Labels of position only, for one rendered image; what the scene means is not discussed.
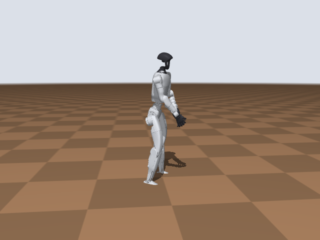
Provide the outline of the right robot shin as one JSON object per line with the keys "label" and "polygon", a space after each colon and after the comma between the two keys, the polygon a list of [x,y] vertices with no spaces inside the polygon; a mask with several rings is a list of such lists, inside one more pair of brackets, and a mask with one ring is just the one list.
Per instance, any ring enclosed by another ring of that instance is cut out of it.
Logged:
{"label": "right robot shin", "polygon": [[162,153],[160,152],[158,156],[158,152],[155,148],[150,150],[150,155],[148,158],[148,174],[147,174],[147,183],[150,183],[155,175],[155,172],[158,168]]}

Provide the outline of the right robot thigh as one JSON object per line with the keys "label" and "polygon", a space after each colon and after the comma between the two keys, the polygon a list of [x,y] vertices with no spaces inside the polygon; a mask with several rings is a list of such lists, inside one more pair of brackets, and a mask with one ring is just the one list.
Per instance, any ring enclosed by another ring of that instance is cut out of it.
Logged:
{"label": "right robot thigh", "polygon": [[157,150],[158,152],[157,156],[159,156],[163,146],[163,131],[162,131],[159,118],[153,113],[150,113],[148,117],[145,118],[145,121],[148,126],[152,126],[150,131],[151,131],[151,136],[155,145],[155,147],[153,148]]}

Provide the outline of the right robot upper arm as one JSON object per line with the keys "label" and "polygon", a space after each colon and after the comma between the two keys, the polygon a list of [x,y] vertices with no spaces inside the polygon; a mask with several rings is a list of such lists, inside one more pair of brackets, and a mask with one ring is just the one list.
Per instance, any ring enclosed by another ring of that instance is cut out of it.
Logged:
{"label": "right robot upper arm", "polygon": [[161,75],[156,75],[153,78],[153,83],[154,83],[154,85],[156,87],[157,94],[158,94],[160,102],[164,103],[163,97],[166,96],[166,95],[164,95],[163,79],[162,79]]}

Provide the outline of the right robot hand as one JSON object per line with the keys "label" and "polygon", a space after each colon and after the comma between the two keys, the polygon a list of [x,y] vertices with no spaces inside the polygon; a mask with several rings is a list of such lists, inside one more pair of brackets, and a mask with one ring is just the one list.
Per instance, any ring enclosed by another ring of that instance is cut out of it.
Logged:
{"label": "right robot hand", "polygon": [[[177,111],[177,112],[178,112],[178,111]],[[179,114],[179,112],[178,112],[178,114]],[[172,114],[172,115],[173,115],[173,114]],[[174,115],[173,115],[173,116],[174,116]],[[186,123],[186,122],[184,121],[184,119],[186,120],[186,118],[180,116],[180,114],[179,114],[177,117],[174,116],[174,118],[176,119],[176,122],[178,123],[178,126],[179,126],[179,127],[183,126],[184,123]],[[184,123],[183,123],[183,122],[184,122]],[[183,125],[182,125],[182,124],[183,124]],[[181,126],[180,126],[180,125],[181,125]]]}

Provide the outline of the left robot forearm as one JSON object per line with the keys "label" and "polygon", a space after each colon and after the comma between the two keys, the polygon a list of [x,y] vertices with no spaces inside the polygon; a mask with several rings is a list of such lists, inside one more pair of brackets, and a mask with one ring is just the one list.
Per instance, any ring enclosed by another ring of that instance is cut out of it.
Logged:
{"label": "left robot forearm", "polygon": [[176,108],[176,111],[178,111],[178,110],[177,110],[178,105],[176,104],[174,95],[169,98],[169,101],[171,102],[171,104],[173,105],[173,107]]}

